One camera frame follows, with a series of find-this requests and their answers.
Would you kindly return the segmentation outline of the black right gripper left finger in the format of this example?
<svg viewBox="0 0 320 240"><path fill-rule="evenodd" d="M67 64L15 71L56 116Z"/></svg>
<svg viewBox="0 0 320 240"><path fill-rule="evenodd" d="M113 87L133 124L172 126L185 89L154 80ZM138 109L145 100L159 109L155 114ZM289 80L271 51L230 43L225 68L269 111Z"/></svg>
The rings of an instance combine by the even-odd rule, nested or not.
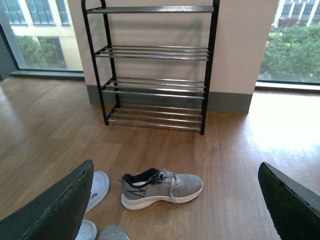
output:
<svg viewBox="0 0 320 240"><path fill-rule="evenodd" d="M91 196L92 160L0 222L2 240L74 240Z"/></svg>

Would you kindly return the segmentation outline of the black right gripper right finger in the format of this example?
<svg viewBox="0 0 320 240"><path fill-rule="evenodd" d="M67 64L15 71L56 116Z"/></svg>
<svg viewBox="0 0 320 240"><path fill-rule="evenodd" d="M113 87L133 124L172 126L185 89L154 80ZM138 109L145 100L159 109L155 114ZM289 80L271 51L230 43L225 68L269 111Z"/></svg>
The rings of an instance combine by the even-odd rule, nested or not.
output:
<svg viewBox="0 0 320 240"><path fill-rule="evenodd" d="M267 162L258 181L274 227L282 240L320 238L320 196Z"/></svg>

